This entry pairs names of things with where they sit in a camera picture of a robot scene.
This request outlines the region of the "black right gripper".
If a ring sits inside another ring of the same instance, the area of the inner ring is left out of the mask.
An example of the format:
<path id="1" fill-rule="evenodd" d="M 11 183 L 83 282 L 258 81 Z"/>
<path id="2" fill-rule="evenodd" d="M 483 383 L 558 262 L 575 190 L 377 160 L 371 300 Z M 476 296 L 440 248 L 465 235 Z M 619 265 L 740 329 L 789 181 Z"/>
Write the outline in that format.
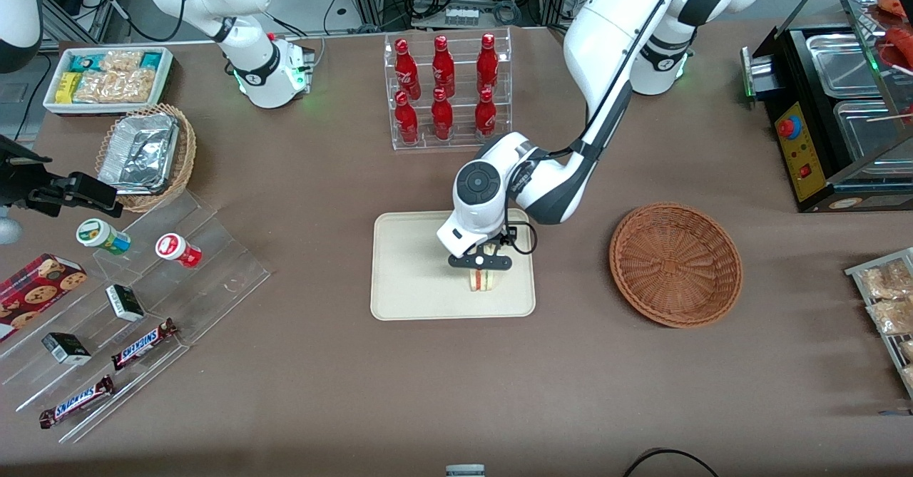
<path id="1" fill-rule="evenodd" d="M 123 204 L 118 201 L 117 189 L 85 173 L 68 176 L 68 197 L 60 187 L 60 177 L 49 173 L 42 158 L 6 136 L 1 136 L 1 206 L 35 210 L 49 217 L 58 217 L 62 207 L 87 207 L 102 214 L 120 218 Z"/>

